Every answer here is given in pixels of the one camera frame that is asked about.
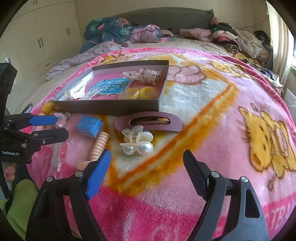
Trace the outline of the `person's left hand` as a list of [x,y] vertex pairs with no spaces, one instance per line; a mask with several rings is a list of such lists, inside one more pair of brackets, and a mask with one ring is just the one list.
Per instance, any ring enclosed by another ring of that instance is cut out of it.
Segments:
[[4,171],[6,182],[13,182],[15,180],[16,163],[11,163]]

